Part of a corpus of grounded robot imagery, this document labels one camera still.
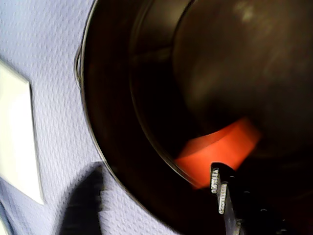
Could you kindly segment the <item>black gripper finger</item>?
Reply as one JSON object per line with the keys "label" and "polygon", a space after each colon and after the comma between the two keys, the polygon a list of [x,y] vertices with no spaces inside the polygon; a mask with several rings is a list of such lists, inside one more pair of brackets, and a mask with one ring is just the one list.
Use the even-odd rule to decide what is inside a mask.
{"label": "black gripper finger", "polygon": [[96,163],[78,182],[65,207],[61,235],[101,235],[99,212],[102,210],[103,165]]}
{"label": "black gripper finger", "polygon": [[299,234],[272,208],[262,204],[235,170],[223,163],[211,164],[210,190],[217,197],[227,235]]}

